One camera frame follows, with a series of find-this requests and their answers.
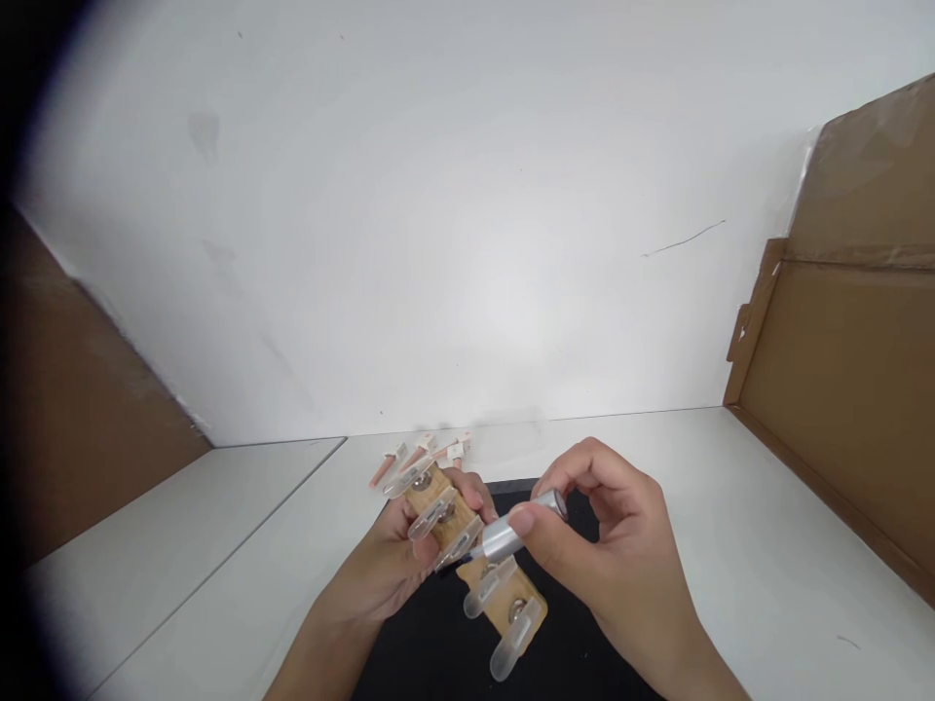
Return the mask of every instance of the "wall stain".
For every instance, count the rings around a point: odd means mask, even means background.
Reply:
[[[214,110],[189,112],[188,136],[208,166],[217,166],[217,141],[221,135],[221,118]]]

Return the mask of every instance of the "plastic clip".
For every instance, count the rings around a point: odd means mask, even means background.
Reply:
[[[467,555],[470,547],[474,545],[474,541],[477,540],[483,530],[484,522],[480,520],[480,516],[474,516],[470,523],[465,526],[465,529],[458,534],[458,537],[448,543],[448,547],[435,560],[435,571],[438,572]]]
[[[501,638],[490,657],[490,674],[498,682],[502,682],[513,671],[520,653],[533,637],[536,621],[542,612],[542,604],[535,598],[525,604],[518,600],[514,605],[516,604],[521,605],[522,609],[516,613],[506,635]]]
[[[412,465],[397,474],[393,480],[383,488],[383,494],[387,498],[401,497],[403,493],[409,489],[414,482],[416,482],[416,480],[429,471],[429,468],[433,462],[434,459],[431,455],[426,455],[421,460],[414,462]]]
[[[454,487],[449,487],[442,492],[441,496],[433,501],[431,506],[419,518],[412,522],[412,526],[409,527],[409,539],[420,540],[431,533],[435,524],[448,511],[448,507],[451,506],[457,494],[458,490]]]
[[[468,592],[465,597],[465,616],[476,618],[483,613],[494,592],[502,584],[508,582],[514,572],[516,572],[516,558],[510,555],[484,574],[477,587]]]

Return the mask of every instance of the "white wall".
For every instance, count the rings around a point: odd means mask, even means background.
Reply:
[[[218,445],[714,405],[806,131],[935,10],[664,5],[105,3],[19,205]]]

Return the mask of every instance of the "scratch mark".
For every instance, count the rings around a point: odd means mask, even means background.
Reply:
[[[704,229],[702,229],[701,231],[699,231],[697,234],[695,234],[693,237],[690,237],[689,239],[685,239],[684,241],[679,241],[678,243],[670,243],[669,245],[667,245],[667,246],[665,246],[665,247],[663,247],[663,248],[659,248],[659,249],[657,249],[657,250],[655,250],[655,251],[650,251],[649,253],[644,253],[644,254],[643,254],[643,257],[644,257],[644,258],[649,258],[651,255],[656,255],[657,253],[661,253],[662,251],[668,250],[669,248],[675,248],[676,246],[684,245],[685,243],[688,243],[688,242],[691,241],[691,240],[697,239],[699,236],[701,236],[701,235],[704,234],[705,232],[711,231],[711,230],[714,229],[715,227],[721,226],[722,224],[726,223],[727,221],[728,221],[727,219],[722,219],[722,220],[719,221],[717,224],[712,224],[712,225],[709,226],[709,227],[705,227]]]
[[[843,641],[843,642],[845,642],[845,643],[850,643],[851,645],[853,645],[853,646],[856,647],[857,649],[863,650],[863,648],[862,648],[860,645],[858,645],[857,643],[855,643],[854,641],[852,641],[852,640],[849,639],[849,638],[845,638],[844,636],[838,636],[838,640]]]

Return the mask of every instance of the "white table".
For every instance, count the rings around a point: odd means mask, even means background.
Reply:
[[[30,568],[75,698],[91,695],[341,442],[213,450]]]
[[[539,476],[587,435],[655,477],[701,619],[755,699],[935,688],[935,612],[726,410],[484,432],[469,467],[487,481]],[[367,489],[381,452],[415,435],[348,439],[94,698],[260,698],[307,606],[383,506]],[[524,455],[501,461],[511,446]]]

